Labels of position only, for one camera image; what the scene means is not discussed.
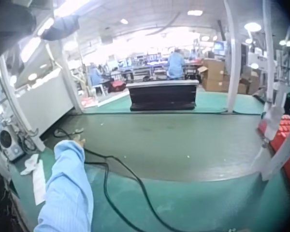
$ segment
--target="blue uniform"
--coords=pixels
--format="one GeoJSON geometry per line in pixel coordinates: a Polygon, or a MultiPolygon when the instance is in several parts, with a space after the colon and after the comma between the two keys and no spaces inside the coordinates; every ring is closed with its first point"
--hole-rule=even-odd
{"type": "Polygon", "coordinates": [[[97,68],[91,68],[89,72],[92,86],[96,86],[102,83],[103,79],[101,73],[97,68]]]}
{"type": "Polygon", "coordinates": [[[56,163],[34,232],[89,232],[93,195],[84,169],[84,149],[65,140],[54,150],[56,163]]]}
{"type": "Polygon", "coordinates": [[[170,79],[181,78],[184,75],[183,66],[185,64],[185,60],[180,53],[173,52],[169,56],[168,64],[169,64],[168,77],[170,79]]]}

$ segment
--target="power cord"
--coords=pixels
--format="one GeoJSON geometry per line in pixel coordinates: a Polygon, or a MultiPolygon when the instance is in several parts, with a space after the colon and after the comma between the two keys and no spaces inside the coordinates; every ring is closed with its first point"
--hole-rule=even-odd
{"type": "MultiPolygon", "coordinates": [[[[67,133],[64,129],[62,128],[57,128],[57,131],[62,132],[63,134],[65,134],[66,137],[68,137],[70,140],[73,140],[72,135],[74,135],[75,133],[67,133]]],[[[119,162],[122,166],[124,166],[135,178],[136,182],[140,185],[142,192],[145,196],[146,202],[151,210],[151,212],[153,213],[153,215],[155,216],[155,218],[167,229],[173,231],[173,232],[187,232],[187,231],[182,231],[179,229],[176,229],[174,227],[172,227],[171,225],[169,225],[168,223],[166,223],[163,219],[160,218],[160,216],[157,214],[156,210],[154,209],[150,199],[149,199],[149,195],[147,193],[146,187],[143,183],[143,181],[134,173],[134,171],[132,171],[125,163],[123,163],[119,158],[115,157],[115,156],[104,156],[101,155],[99,153],[93,152],[87,148],[84,147],[84,150],[94,156],[100,157],[100,158],[104,158],[104,159],[114,159],[117,162],[119,162]]],[[[111,208],[116,212],[116,214],[127,224],[129,225],[131,228],[133,228],[134,230],[138,231],[138,232],[145,232],[144,230],[138,228],[137,226],[135,226],[132,222],[130,222],[124,215],[123,213],[120,212],[120,210],[115,206],[115,204],[112,202],[108,191],[107,191],[107,179],[108,179],[108,173],[109,173],[109,165],[107,162],[88,162],[85,161],[85,164],[92,164],[92,165],[100,165],[105,167],[105,174],[104,174],[104,183],[103,183],[103,191],[106,197],[106,200],[108,201],[109,205],[111,206],[111,208]]],[[[211,230],[211,231],[203,231],[203,232],[224,232],[223,230],[211,230]]]]}

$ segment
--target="ceiling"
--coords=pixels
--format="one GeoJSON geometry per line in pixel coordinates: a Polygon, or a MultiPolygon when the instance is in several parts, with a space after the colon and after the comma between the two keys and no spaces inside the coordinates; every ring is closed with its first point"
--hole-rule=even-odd
{"type": "MultiPolygon", "coordinates": [[[[262,0],[229,0],[229,2],[232,11],[237,14],[235,21],[238,23],[242,42],[248,38],[244,29],[244,25],[248,22],[259,23],[262,26],[259,33],[264,36],[262,0]]],[[[63,1],[54,0],[54,3],[60,5],[63,1]]],[[[50,13],[49,8],[45,7],[49,5],[49,1],[34,0],[31,4],[35,4],[32,9],[38,16],[39,24],[50,13]]],[[[130,39],[141,30],[146,30],[146,33],[162,30],[161,33],[165,33],[175,27],[188,27],[190,31],[210,36],[217,34],[219,38],[218,20],[221,20],[223,29],[228,31],[223,0],[91,0],[76,14],[80,15],[77,40],[83,56],[95,51],[103,43],[118,38],[130,39]],[[203,14],[190,16],[187,15],[188,10],[202,10],[203,14]],[[128,20],[127,25],[120,23],[123,18],[128,20]]],[[[277,5],[273,4],[272,30],[275,48],[279,48],[278,43],[284,39],[289,24],[288,18],[277,5]]],[[[20,75],[15,87],[28,82],[28,74],[38,69],[37,66],[49,62],[45,49],[37,50],[28,64],[25,64],[26,71],[20,75]]],[[[69,56],[70,59],[79,57],[77,52],[70,53],[69,56]]]]}

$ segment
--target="production line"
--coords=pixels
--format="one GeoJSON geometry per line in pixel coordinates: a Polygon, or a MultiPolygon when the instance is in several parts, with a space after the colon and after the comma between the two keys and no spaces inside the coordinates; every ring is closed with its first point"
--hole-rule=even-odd
{"type": "MultiPolygon", "coordinates": [[[[16,215],[8,222],[25,232],[278,232],[290,217],[290,27],[277,49],[263,1],[261,52],[261,28],[250,23],[252,41],[238,43],[225,0],[230,38],[219,20],[220,34],[192,30],[186,44],[166,44],[167,33],[181,34],[170,27],[177,13],[158,37],[141,36],[153,42],[142,55],[119,54],[118,35],[106,50],[107,35],[91,56],[77,45],[84,22],[66,12],[72,1],[37,25],[28,7],[1,6],[0,28],[26,27],[11,37],[17,48],[0,37],[0,210],[16,215]]],[[[93,4],[73,2],[73,13],[85,17],[93,4]]]]}

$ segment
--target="green floor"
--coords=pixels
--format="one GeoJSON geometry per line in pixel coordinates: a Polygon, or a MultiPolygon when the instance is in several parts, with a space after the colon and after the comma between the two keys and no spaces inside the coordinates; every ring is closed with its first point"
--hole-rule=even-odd
{"type": "MultiPolygon", "coordinates": [[[[179,229],[276,232],[289,216],[290,194],[283,173],[264,183],[254,173],[258,166],[251,167],[261,145],[255,131],[259,119],[246,115],[113,114],[69,117],[62,127],[68,131],[84,127],[87,148],[120,157],[143,178],[161,217],[179,229]]],[[[46,144],[52,148],[56,142],[49,137],[46,144]]],[[[264,165],[269,156],[263,154],[258,164],[264,165]]],[[[52,151],[45,151],[41,158],[49,179],[52,151]]],[[[19,174],[24,160],[10,170],[34,226],[41,206],[34,205],[32,177],[19,174]]],[[[97,161],[91,156],[87,160],[97,161]]],[[[136,183],[123,177],[126,173],[117,165],[111,163],[111,169],[119,175],[109,176],[109,193],[123,213],[145,231],[169,231],[153,218],[136,183]]],[[[132,232],[105,200],[103,170],[86,165],[86,172],[95,200],[92,231],[132,232]]]]}
{"type": "MultiPolygon", "coordinates": [[[[196,96],[196,108],[194,110],[180,111],[181,113],[223,113],[227,110],[227,93],[198,92],[196,96]]],[[[130,96],[125,96],[101,107],[86,109],[88,114],[127,114],[136,113],[130,111],[130,96]]],[[[263,104],[249,95],[237,94],[234,112],[239,114],[260,115],[263,112],[263,104]]]]}

